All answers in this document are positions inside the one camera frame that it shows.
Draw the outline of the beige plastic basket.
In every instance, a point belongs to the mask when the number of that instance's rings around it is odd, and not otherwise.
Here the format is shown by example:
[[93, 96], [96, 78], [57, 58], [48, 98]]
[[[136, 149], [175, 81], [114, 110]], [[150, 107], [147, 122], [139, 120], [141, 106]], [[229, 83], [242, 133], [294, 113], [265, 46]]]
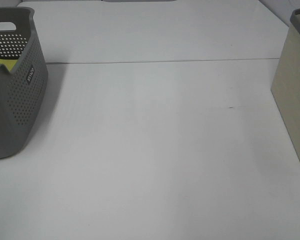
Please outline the beige plastic basket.
[[271, 93], [300, 162], [300, 8], [290, 16]]

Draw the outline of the grey perforated plastic basket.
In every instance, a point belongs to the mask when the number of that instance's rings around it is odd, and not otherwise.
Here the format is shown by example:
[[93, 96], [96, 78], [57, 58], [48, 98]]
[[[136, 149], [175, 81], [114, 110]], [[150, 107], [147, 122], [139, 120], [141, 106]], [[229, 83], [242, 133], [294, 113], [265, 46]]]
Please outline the grey perforated plastic basket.
[[0, 59], [17, 60], [11, 71], [0, 64], [0, 159], [18, 153], [31, 132], [45, 95], [48, 69], [30, 7], [0, 7]]

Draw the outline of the yellow-green towel in basket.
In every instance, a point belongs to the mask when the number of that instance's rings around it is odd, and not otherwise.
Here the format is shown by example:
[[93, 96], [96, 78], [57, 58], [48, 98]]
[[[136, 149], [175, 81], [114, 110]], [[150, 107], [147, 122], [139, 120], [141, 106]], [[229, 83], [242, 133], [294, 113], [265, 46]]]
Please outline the yellow-green towel in basket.
[[0, 58], [0, 65], [4, 65], [9, 71], [13, 69], [15, 64], [17, 63], [17, 59], [1, 59]]

